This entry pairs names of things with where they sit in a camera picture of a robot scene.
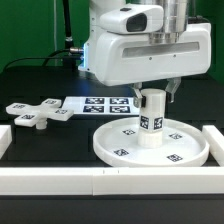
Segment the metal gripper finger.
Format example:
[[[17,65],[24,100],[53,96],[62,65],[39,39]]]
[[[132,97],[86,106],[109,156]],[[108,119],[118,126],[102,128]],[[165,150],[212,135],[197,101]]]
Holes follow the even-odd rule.
[[[165,88],[165,91],[168,94],[168,101],[170,103],[173,103],[174,102],[175,93],[178,90],[180,84],[181,84],[181,78],[180,77],[170,78],[168,80],[168,84],[167,84],[167,86]]]
[[[134,83],[131,85],[131,88],[134,92],[134,98],[133,98],[133,103],[136,108],[143,108],[146,106],[146,97],[142,95],[141,93],[141,88],[142,84],[141,83]]]

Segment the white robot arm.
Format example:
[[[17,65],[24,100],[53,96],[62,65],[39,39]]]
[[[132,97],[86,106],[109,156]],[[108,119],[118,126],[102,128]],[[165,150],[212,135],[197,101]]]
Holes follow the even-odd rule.
[[[81,71],[106,86],[130,84],[134,105],[147,81],[166,79],[174,95],[183,76],[203,74],[211,64],[211,24],[188,16],[189,0],[90,0],[90,35]]]

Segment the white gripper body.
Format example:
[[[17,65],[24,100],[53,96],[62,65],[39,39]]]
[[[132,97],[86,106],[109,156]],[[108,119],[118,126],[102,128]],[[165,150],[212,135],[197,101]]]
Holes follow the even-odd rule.
[[[106,86],[206,73],[211,64],[211,25],[190,24],[176,43],[150,43],[148,34],[105,32],[90,71]]]

